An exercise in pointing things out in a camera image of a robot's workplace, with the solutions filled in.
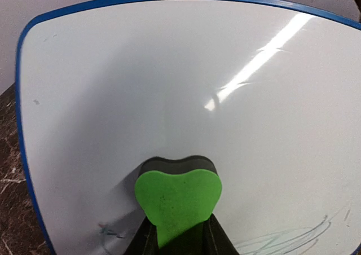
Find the blue framed whiteboard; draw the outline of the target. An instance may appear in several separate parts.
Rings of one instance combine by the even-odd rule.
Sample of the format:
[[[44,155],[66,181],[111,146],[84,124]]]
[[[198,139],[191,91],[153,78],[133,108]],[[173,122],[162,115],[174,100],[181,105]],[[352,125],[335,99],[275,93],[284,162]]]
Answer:
[[[148,159],[212,161],[239,254],[360,251],[360,24],[282,0],[94,0],[39,15],[16,118],[52,254],[124,254]]]

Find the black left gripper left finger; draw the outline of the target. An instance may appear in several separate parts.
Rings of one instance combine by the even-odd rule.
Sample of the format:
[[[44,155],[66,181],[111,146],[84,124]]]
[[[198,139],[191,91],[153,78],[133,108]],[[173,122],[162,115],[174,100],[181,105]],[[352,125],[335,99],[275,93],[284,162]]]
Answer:
[[[133,254],[159,254],[156,226],[147,217],[145,217],[134,237]]]

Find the green bone shaped eraser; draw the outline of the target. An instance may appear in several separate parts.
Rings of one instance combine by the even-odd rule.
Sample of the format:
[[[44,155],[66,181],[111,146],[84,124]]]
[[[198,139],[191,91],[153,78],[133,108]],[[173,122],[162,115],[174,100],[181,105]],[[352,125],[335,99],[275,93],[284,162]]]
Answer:
[[[141,164],[134,190],[156,228],[161,251],[200,250],[203,224],[222,192],[221,179],[209,158],[152,157]]]

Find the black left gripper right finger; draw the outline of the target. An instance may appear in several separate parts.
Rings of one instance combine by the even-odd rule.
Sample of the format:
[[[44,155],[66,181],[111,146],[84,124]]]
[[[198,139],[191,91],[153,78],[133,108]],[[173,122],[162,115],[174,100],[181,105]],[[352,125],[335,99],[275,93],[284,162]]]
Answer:
[[[214,214],[203,223],[202,249],[205,255],[239,255]]]

